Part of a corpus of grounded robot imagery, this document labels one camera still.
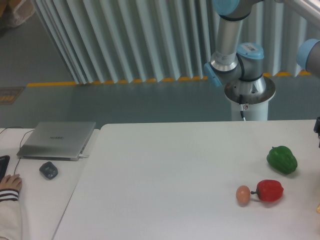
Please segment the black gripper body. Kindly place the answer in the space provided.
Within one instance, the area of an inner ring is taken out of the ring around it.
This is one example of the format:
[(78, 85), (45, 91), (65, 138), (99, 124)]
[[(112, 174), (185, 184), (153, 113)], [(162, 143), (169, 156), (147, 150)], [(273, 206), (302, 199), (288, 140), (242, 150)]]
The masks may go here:
[(314, 132), (317, 134), (318, 140), (320, 140), (320, 117), (317, 117), (315, 121)]

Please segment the cream sleeved forearm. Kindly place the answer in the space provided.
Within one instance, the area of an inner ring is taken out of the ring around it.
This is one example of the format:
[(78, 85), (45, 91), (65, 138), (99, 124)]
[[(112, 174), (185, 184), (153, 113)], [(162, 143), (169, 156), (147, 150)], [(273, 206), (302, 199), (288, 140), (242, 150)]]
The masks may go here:
[(10, 188), (0, 191), (0, 239), (22, 239), (22, 214), (19, 192)]

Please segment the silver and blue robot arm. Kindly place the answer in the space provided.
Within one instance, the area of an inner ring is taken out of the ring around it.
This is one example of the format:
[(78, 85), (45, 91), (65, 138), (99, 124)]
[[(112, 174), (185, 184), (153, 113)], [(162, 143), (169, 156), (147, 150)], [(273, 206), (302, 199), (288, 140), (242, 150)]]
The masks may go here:
[(243, 21), (256, 0), (214, 0), (220, 17), (215, 51), (204, 71), (214, 87), (224, 85), (234, 121), (266, 121), (274, 82), (263, 76), (263, 48), (253, 42), (240, 43)]

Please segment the person's bare hand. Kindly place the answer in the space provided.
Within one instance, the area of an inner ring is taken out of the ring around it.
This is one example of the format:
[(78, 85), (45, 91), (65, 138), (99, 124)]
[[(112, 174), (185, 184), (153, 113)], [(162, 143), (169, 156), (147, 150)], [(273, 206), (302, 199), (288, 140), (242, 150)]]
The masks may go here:
[(0, 181), (0, 194), (19, 195), (22, 189), (22, 178), (20, 174), (7, 175)]

